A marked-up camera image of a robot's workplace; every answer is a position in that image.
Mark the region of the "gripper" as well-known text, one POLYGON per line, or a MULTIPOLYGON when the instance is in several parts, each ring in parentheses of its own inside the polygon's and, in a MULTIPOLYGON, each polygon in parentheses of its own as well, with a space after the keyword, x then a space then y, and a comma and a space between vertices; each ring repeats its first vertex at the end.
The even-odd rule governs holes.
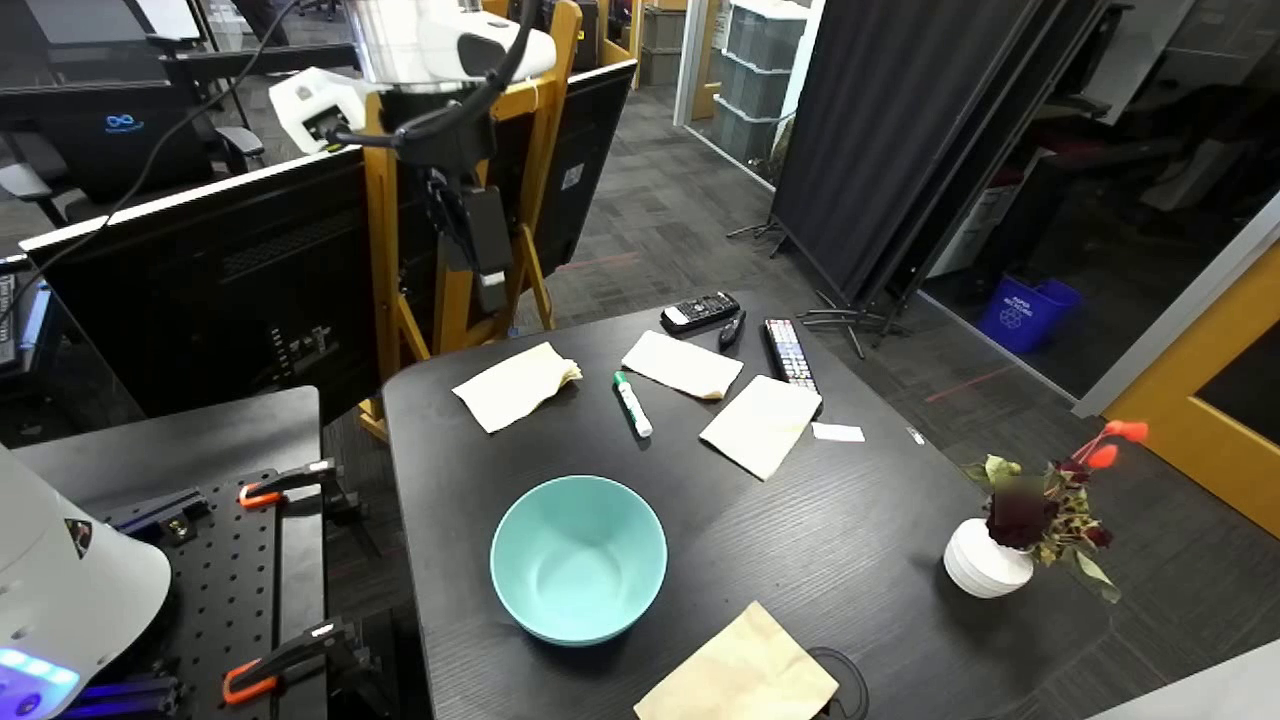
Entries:
POLYGON ((506 273, 513 255, 500 191, 483 187, 477 169, 497 152, 497 124, 485 111, 463 113, 465 91, 383 94, 383 128, 401 161, 424 170, 424 206, 452 272, 476 275, 484 313, 508 306, 506 273), (456 190, 463 188, 462 206, 456 190))

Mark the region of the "wooden easel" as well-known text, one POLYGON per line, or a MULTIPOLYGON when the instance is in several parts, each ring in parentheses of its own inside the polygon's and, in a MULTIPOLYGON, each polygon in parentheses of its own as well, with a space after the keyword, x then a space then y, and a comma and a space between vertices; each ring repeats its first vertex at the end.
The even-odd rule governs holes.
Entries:
POLYGON ((564 56, 538 78, 507 91, 493 111, 497 120, 509 120, 513 117, 531 119, 522 184, 517 196, 518 222, 509 237, 515 266, 506 275, 506 307, 494 315, 475 322, 470 319, 472 302, 468 291, 474 287, 475 277, 467 272, 448 269, 444 258, 439 255, 431 336, 422 336, 411 304, 401 288, 399 169, 389 150, 365 150, 372 299, 381 380, 388 380, 410 361, 428 360, 435 351, 448 354, 504 338, 513 325, 520 296, 526 290, 532 292, 543 328, 556 328, 550 292, 538 259, 534 231, 540 204, 548 191, 581 24, 582 13, 577 3, 558 0, 550 19, 550 37, 564 56))

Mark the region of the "white paper napkin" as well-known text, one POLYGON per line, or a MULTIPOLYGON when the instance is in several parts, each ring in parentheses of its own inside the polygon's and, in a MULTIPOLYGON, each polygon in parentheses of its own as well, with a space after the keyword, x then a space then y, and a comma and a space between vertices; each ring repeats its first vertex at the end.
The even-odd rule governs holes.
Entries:
POLYGON ((699 400, 721 400, 744 364, 698 345, 646 331, 621 360, 625 370, 699 400))
POLYGON ((581 378, 575 360, 561 356, 550 343, 543 342, 454 387, 453 395, 488 434, 494 434, 581 378))
POLYGON ((699 439, 759 480, 769 480, 818 414, 822 397, 755 375, 700 433, 699 439))

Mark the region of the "green and white marker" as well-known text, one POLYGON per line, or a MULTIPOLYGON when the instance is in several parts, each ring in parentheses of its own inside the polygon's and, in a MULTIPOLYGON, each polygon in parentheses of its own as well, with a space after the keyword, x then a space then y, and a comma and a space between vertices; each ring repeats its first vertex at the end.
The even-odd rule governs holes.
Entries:
POLYGON ((635 395, 634 387, 627 375, 622 370, 614 372, 612 383, 625 411, 628 415, 635 434, 641 439, 650 438, 654 430, 653 424, 644 413, 639 397, 635 395))

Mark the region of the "short black remote control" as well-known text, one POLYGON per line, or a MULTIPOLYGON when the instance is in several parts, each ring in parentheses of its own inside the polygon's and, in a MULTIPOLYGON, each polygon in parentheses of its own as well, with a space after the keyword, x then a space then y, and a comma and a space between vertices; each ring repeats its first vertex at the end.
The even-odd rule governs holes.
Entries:
POLYGON ((710 325, 723 325, 741 310, 740 302, 723 291, 707 293, 664 307, 659 323, 672 336, 685 336, 710 325))

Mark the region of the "large black monitor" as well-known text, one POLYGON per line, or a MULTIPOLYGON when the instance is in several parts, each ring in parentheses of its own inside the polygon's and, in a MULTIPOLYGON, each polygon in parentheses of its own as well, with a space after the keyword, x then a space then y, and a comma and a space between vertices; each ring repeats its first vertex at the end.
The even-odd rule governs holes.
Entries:
POLYGON ((365 158, 229 176, 22 250, 145 416, 314 387, 332 421, 385 380, 365 158))

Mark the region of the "orange and black clamp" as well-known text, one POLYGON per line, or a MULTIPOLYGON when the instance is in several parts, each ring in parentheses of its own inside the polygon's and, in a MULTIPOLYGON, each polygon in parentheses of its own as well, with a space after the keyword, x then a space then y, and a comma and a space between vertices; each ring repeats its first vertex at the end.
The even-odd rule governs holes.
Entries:
POLYGON ((337 482, 340 474, 342 466, 333 457, 307 462, 275 475, 266 473, 260 480, 242 486, 237 502, 248 510, 265 509, 284 501, 287 491, 310 486, 319 486, 333 496, 338 493, 337 482))
POLYGON ((328 671, 332 664, 352 655, 355 626, 339 618, 326 619, 264 655, 228 671, 221 680, 225 706, 279 691, 292 682, 328 671))

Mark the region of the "stack of grey storage bins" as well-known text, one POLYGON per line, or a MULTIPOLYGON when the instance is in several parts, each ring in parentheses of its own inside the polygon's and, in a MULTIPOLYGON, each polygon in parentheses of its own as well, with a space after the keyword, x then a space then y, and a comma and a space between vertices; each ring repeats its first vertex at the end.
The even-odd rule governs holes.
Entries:
POLYGON ((796 0, 728 0, 727 24, 712 68, 710 141, 735 161, 763 173, 774 154, 797 51, 812 9, 796 0))

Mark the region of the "long black remote control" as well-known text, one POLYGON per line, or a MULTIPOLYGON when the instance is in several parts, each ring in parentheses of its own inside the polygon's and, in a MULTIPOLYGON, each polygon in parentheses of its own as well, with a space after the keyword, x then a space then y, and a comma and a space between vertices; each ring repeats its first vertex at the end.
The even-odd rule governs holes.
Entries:
POLYGON ((762 323, 762 342, 769 361, 771 375, 788 386, 813 392, 819 397, 812 420, 820 416, 823 400, 791 319, 767 316, 762 323))

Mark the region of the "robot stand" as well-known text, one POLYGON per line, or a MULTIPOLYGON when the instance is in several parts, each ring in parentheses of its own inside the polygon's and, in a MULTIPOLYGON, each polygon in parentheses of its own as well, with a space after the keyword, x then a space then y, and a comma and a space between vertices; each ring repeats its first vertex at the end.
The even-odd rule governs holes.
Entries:
MULTIPOLYGON (((243 509, 241 487, 321 460, 321 419, 312 387, 214 405, 169 416, 10 450, 23 470, 45 480, 73 505, 61 527, 49 519, 19 521, 19 530, 46 537, 52 551, 35 550, 54 570, 17 565, 18 551, 0 550, 0 647, 14 639, 52 650, 70 641, 72 659, 115 657, 54 717, 45 720, 330 720, 326 671, 306 676, 238 706, 221 702, 223 676, 260 659, 302 630, 324 621, 324 515, 316 486, 293 489, 265 509, 243 509), (159 551, 169 587, 159 609, 125 610, 101 587, 116 582, 150 592, 137 559, 108 560, 101 527, 106 511, 191 487, 211 512, 198 536, 160 547, 122 534, 142 550, 159 551), (138 637, 120 650, 122 635, 138 637)), ((17 532, 0 530, 13 538, 17 532)))

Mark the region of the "black screen divider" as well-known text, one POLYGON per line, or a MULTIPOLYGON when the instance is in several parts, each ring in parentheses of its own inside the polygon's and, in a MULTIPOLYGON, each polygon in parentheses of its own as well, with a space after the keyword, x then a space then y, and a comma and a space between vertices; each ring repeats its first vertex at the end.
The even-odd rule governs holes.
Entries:
POLYGON ((827 0, 771 215, 835 296, 877 293, 984 129, 1110 0, 827 0))

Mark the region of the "brown paper napkin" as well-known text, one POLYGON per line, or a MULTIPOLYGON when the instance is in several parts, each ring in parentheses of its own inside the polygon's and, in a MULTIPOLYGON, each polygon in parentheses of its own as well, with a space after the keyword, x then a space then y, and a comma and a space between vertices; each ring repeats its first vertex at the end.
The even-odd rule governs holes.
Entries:
POLYGON ((838 682, 754 601, 635 706, 639 720, 813 720, 838 682))

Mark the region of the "blue recycling bin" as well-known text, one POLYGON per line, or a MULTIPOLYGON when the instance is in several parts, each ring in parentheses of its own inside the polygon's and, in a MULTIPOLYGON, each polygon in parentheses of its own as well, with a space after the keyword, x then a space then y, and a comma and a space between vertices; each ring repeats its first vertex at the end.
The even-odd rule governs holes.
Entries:
POLYGON ((1082 301, 1071 286, 1056 279, 1027 284, 1004 274, 977 327, 1011 354, 1039 347, 1082 301))

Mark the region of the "white vase with flowers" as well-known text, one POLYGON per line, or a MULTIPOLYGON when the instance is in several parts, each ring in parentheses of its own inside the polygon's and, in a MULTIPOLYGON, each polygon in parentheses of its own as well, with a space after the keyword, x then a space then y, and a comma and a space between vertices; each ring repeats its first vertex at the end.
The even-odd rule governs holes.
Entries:
POLYGON ((1121 593, 1096 561, 1114 533, 1093 514, 1088 491, 1093 475, 1115 464, 1120 442, 1142 445, 1148 436, 1144 421, 1108 421, 1038 475, 996 455, 963 466, 986 488, 984 515, 965 520, 951 534, 942 556, 945 571, 961 591, 995 600, 1027 585, 1037 568, 1065 564, 1105 601, 1116 603, 1121 593))

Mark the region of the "yellow door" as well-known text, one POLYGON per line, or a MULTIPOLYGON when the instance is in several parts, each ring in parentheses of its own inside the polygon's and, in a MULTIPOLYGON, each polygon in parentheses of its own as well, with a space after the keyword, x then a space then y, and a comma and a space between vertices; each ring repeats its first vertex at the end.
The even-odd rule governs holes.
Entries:
POLYGON ((1107 407, 1146 446, 1280 539, 1280 246, 1271 247, 1107 407))

